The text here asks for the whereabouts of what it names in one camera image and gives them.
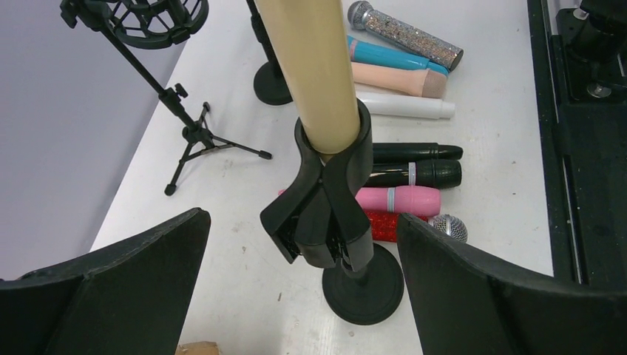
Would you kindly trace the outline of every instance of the gray wall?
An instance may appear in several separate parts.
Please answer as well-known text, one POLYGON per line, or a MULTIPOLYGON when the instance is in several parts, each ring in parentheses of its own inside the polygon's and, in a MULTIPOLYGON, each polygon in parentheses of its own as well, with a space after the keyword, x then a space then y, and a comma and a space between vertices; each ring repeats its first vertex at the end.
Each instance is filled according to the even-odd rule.
MULTIPOLYGON (((101 34, 61 20, 60 2, 0 11, 4 279, 89 251, 157 105, 101 34)), ((165 84, 182 49, 134 52, 165 84)))

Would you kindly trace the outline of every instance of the red glitter microphone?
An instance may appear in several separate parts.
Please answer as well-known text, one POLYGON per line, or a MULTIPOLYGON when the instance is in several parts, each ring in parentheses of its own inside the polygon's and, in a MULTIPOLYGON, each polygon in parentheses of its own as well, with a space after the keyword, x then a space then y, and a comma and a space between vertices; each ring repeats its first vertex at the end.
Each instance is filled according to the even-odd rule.
MULTIPOLYGON (((398 213, 366 211, 366 215, 370 219, 370 225, 372 226, 373 240, 396 243, 396 220, 399 217, 398 213)), ((418 218, 462 243, 468 240, 466 226, 457 217, 448 214, 440 214, 436 217, 418 216, 418 218)))

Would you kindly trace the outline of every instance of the cylindrical tube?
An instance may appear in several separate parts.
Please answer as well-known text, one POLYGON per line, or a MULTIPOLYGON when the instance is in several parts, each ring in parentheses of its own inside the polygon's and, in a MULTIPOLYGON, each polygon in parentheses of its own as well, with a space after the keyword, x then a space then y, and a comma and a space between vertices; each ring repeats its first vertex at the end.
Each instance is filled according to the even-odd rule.
POLYGON ((403 70, 378 65, 352 63, 356 83, 405 92, 421 98, 441 98, 447 87, 447 77, 439 72, 403 70))
POLYGON ((360 125, 342 3, 257 0, 257 8, 305 134, 328 159, 355 141, 360 125))
POLYGON ((366 187, 425 186, 449 189, 461 184, 457 160, 431 159, 408 164, 375 164, 366 187))
POLYGON ((440 213, 441 207, 440 190, 423 186, 362 187, 355 198, 365 211, 432 217, 440 213))
POLYGON ((432 120, 455 116, 455 104, 438 98, 415 98, 413 96, 365 91, 358 91, 357 98, 366 105, 371 115, 429 118, 432 120))
POLYGON ((447 68, 433 63, 428 58, 358 41, 351 36, 348 36, 348 55, 351 61, 359 63, 403 70, 431 69, 446 76, 449 75, 447 68))
POLYGON ((464 51, 414 26, 374 10, 368 1, 356 1, 348 9, 348 22, 356 30, 366 30, 404 50, 422 55, 454 70, 464 51))
POLYGON ((437 143, 373 143, 374 163, 410 163, 426 159, 459 160, 464 150, 437 143))

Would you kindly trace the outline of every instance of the tripod leg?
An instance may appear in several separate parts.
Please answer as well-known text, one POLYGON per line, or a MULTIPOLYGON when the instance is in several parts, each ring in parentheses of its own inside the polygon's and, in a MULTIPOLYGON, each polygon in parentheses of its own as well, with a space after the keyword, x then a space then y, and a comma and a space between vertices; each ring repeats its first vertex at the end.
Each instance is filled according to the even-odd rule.
POLYGON ((174 176, 172 176, 172 181, 170 181, 168 186, 166 186, 166 191, 165 191, 166 196, 172 196, 174 192, 176 191, 176 182, 178 180, 178 177, 180 176, 180 172, 183 171, 183 167, 185 166, 185 163, 188 160, 189 153, 192 151, 193 146, 194 144, 192 143, 187 144, 187 147, 185 148, 185 152, 183 152, 183 156, 178 161, 178 166, 177 166, 176 171, 174 172, 174 176))
POLYGON ((267 160, 272 159, 272 154, 269 153, 269 152, 266 152, 265 150, 255 150, 255 149, 252 149, 250 147, 243 146, 243 145, 235 143, 235 142, 231 142, 231 141, 226 140, 224 138, 216 137, 215 135, 212 138, 215 139, 216 141, 219 141, 219 142, 222 142, 222 143, 226 143, 229 146, 234 146, 235 148, 239 148, 241 150, 245 150, 247 152, 251 152, 251 153, 254 153, 256 155, 259 155, 260 158, 267 159, 267 160))
POLYGON ((214 135, 214 134, 213 134, 213 133, 209 130, 209 128, 207 127, 206 115, 207 115, 207 113, 209 113, 210 111, 211 111, 211 107, 209 106, 209 103, 205 102, 205 103, 203 104, 203 111, 200 113, 200 122, 201 122, 201 124, 202 124, 202 125, 204 125, 204 128, 205 128, 205 129, 206 129, 206 131, 209 133, 209 135, 211 136, 211 139, 212 139, 212 140, 214 140, 214 139, 215 139, 216 141, 219 141, 219 142, 225 143, 227 146, 233 146, 233 147, 235 147, 235 148, 239 148, 239 149, 245 150, 245 151, 247 151, 247 152, 254 153, 254 154, 256 154, 256 155, 259 155, 259 157, 260 157, 260 158, 263 158, 263 159, 266 159, 266 160, 270 160, 270 159, 272 159, 272 154, 271 154, 270 152, 266 152, 265 150, 256 150, 256 149, 252 149, 252 148, 250 148, 250 147, 243 146, 243 145, 241 145, 241 144, 238 144, 238 143, 235 143, 235 142, 231 142, 231 141, 229 141, 229 140, 227 140, 227 139, 224 139, 224 138, 220 138, 220 137, 215 136, 215 135, 214 135))

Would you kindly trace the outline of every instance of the silver rhinestone microphone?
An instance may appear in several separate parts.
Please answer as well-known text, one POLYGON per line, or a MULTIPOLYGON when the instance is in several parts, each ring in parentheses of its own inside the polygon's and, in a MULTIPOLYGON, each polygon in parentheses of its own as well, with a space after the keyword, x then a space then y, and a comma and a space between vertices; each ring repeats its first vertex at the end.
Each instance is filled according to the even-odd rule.
POLYGON ((466 225, 459 218, 450 214, 440 214, 433 218, 429 218, 428 223, 435 229, 446 233, 455 240, 465 243, 468 240, 468 230, 466 225))
POLYGON ((464 54, 459 47, 374 10, 368 1, 356 1, 348 8, 348 22, 355 30, 366 30, 448 70, 454 70, 464 54))

